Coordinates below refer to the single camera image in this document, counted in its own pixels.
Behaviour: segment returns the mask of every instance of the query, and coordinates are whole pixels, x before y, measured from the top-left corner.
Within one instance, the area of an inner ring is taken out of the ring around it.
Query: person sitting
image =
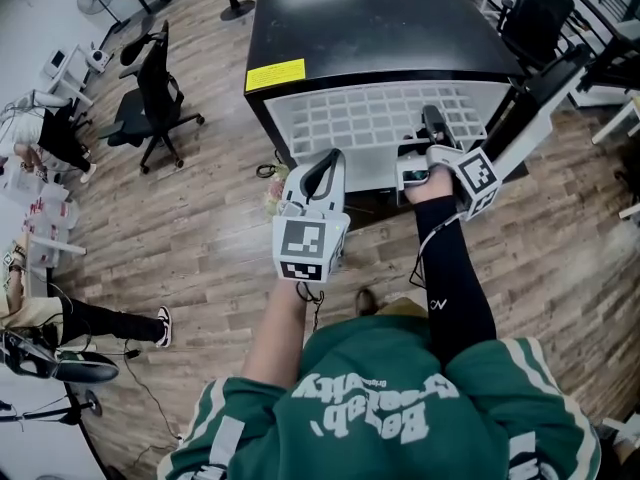
[[[457,212],[446,168],[405,194],[423,242]],[[306,302],[280,279],[240,376],[205,388],[158,479],[593,480],[595,432],[537,340],[497,338],[460,222],[421,260],[428,318],[363,297],[369,316],[304,346]]]
[[[56,114],[48,109],[41,116],[36,110],[16,109],[5,114],[0,125],[0,164],[4,166],[10,156],[19,156],[22,167],[48,181],[47,168],[36,153],[41,147],[63,162],[82,171],[80,183],[88,183],[97,170],[96,164],[85,158],[85,150],[76,140],[67,120],[68,112],[59,109]]]
[[[112,311],[66,296],[25,297],[22,276],[25,272],[25,247],[18,245],[12,252],[8,291],[0,287],[0,329],[13,331],[38,328],[55,349],[80,336],[103,336],[149,341],[158,347],[171,344],[172,319],[162,306],[157,318]]]

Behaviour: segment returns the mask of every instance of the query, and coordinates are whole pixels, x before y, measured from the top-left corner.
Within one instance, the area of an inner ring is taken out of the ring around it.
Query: chair armrest
[[[124,71],[122,71],[122,73],[118,75],[118,78],[122,80],[123,78],[126,78],[130,75],[138,76],[138,71],[140,71],[141,67],[142,67],[142,64],[132,64],[131,66],[126,68]]]
[[[111,137],[112,135],[116,135],[122,131],[122,128],[124,128],[124,121],[116,121],[112,125],[100,128],[98,130],[98,138],[106,139],[108,137]]]
[[[507,17],[507,12],[513,9],[513,0],[502,0],[502,9],[500,9],[500,19],[498,20],[498,26],[496,29],[498,32],[502,32],[502,25]]]

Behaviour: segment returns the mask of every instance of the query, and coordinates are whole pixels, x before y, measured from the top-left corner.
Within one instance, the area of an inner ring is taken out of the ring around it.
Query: hand
[[[453,194],[451,173],[446,167],[436,165],[431,169],[429,181],[407,188],[404,193],[413,205],[438,197],[450,196]]]

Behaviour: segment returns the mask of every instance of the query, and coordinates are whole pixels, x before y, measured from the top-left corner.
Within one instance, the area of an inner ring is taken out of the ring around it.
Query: cable
[[[173,430],[171,430],[171,426],[169,426],[169,420],[167,419],[167,416],[165,415],[164,411],[162,410],[162,406],[160,405],[160,402],[158,401],[158,399],[153,396],[153,393],[151,393],[151,390],[149,389],[149,387],[144,384],[140,379],[138,379],[138,377],[136,376],[135,373],[133,373],[133,370],[131,370],[131,367],[129,366],[129,362],[127,361],[127,352],[133,352],[132,350],[129,350],[128,348],[129,345],[129,339],[127,339],[124,342],[124,364],[127,367],[127,370],[129,370],[129,373],[131,374],[131,376],[133,377],[133,380],[136,381],[136,383],[143,387],[144,389],[146,389],[147,393],[149,393],[149,396],[153,399],[153,401],[156,403],[156,405],[158,406],[158,410],[160,411],[160,414],[162,415],[162,418],[164,419],[165,424],[167,425],[167,430],[169,431],[169,434],[171,434],[171,437],[173,437],[175,440],[179,441],[180,440],[180,436],[175,434],[173,432]]]
[[[304,286],[304,289],[307,291],[306,296],[301,293],[300,291],[301,286]],[[298,293],[298,297],[300,297],[303,301],[312,302],[313,304],[316,305],[316,310],[313,314],[313,331],[312,331],[312,332],[316,332],[316,329],[318,328],[318,313],[320,312],[320,306],[322,306],[322,303],[324,302],[324,291],[320,290],[318,297],[316,297],[313,293],[311,293],[311,290],[309,290],[309,285],[307,283],[305,283],[304,281],[298,281],[296,283],[296,292]]]
[[[140,459],[142,458],[142,456],[145,453],[147,453],[149,450],[151,450],[152,448],[155,448],[156,450],[169,450],[169,449],[173,448],[173,446],[171,446],[171,445],[156,446],[155,444],[150,444],[149,446],[147,446],[144,450],[142,450],[140,452],[140,454],[138,455],[136,460],[134,460],[133,463],[130,466],[127,466],[126,468],[124,468],[124,471],[127,471],[128,469],[135,469],[135,467],[138,465],[138,462],[140,462]]]
[[[282,165],[282,160],[280,159],[280,155],[278,154],[278,150],[275,149],[273,151],[273,156],[276,157],[276,161],[279,165]],[[256,176],[258,178],[267,179],[271,178],[278,170],[278,166],[275,164],[260,164],[256,168]]]
[[[69,397],[69,395],[61,396],[61,397],[60,397],[60,398],[58,398],[57,400],[54,400],[53,402],[49,402],[48,404],[43,405],[42,407],[38,407],[37,409],[33,409],[33,410],[31,410],[31,411],[23,412],[23,413],[22,413],[22,415],[23,415],[23,416],[26,416],[27,414],[33,414],[34,412],[41,411],[42,409],[46,409],[46,408],[47,408],[47,407],[49,407],[50,405],[57,404],[58,402],[61,402],[62,400],[64,400],[65,398],[68,398],[68,397]]]
[[[64,291],[62,290],[62,288],[60,288],[57,284],[51,282],[51,281],[47,281],[45,279],[42,279],[38,274],[36,274],[35,272],[31,272],[30,270],[27,270],[26,268],[17,265],[17,267],[22,270],[25,274],[31,274],[32,276],[34,276],[36,279],[38,279],[41,283],[46,283],[48,285],[53,286],[56,290],[58,290],[58,292],[60,292],[60,294],[67,299],[67,302],[69,303],[69,314],[73,315],[74,312],[74,308],[73,308],[73,301],[71,300],[71,298],[64,293]],[[44,327],[46,324],[49,323],[50,320],[53,320],[55,317],[62,315],[64,317],[64,313],[55,313],[54,315],[51,315],[49,318],[47,318],[43,323],[41,323],[40,325],[36,325],[36,326],[29,326],[29,327],[14,327],[12,329],[29,329],[29,328],[36,328],[36,329],[41,329],[42,327]],[[84,323],[84,325],[87,328],[87,341],[84,344],[84,348],[79,352],[80,354],[82,354],[83,352],[86,352],[87,349],[89,348],[89,345],[91,344],[91,340],[93,339],[93,334],[91,332],[91,326],[89,325],[89,322],[87,322],[84,318],[82,318],[79,315],[75,315],[76,318],[78,318],[78,320],[82,321],[82,323]]]
[[[431,230],[431,232],[427,235],[427,238],[423,240],[422,244],[420,244],[420,249],[418,249],[418,255],[416,256],[416,264],[414,265],[413,270],[411,271],[411,275],[409,276],[409,282],[413,286],[417,286],[418,288],[424,288],[425,290],[427,289],[427,287],[425,286],[425,280],[424,280],[424,269],[423,269],[422,261],[420,260],[422,259],[422,253],[424,252],[425,247],[429,243],[429,240],[431,240],[436,235],[436,233],[438,233],[438,231],[441,231],[442,229],[446,228],[449,224],[452,224],[455,221],[459,220],[465,214],[466,212],[456,213],[455,215],[452,215],[444,222],[438,224],[435,228]],[[414,276],[417,277],[422,282],[422,284],[418,284],[414,282],[413,281]]]

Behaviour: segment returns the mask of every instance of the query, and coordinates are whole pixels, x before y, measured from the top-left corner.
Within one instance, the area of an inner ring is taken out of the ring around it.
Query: shoe
[[[171,345],[171,327],[173,326],[171,313],[169,313],[167,306],[162,306],[160,311],[158,311],[158,320],[160,320],[164,326],[164,336],[156,341],[156,347],[167,348]]]
[[[378,312],[376,296],[369,288],[361,288],[356,294],[356,315],[370,316]]]
[[[89,183],[89,180],[91,179],[91,176],[93,176],[96,173],[96,170],[98,170],[98,166],[96,164],[91,164],[91,167],[89,167],[89,171],[85,172],[80,177],[80,183],[82,183],[82,184]]]

